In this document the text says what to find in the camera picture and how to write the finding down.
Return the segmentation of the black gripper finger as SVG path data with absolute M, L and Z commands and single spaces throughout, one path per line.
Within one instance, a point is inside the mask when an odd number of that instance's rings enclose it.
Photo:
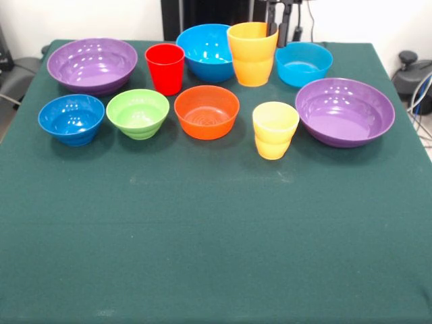
M 290 16 L 292 12 L 291 2 L 283 2 L 283 6 L 284 9 L 282 14 L 282 21 L 279 24 L 279 36 L 278 36 L 279 47 L 285 47 L 287 44 Z
M 277 32 L 275 23 L 276 1 L 269 1 L 267 4 L 267 35 L 271 36 Z

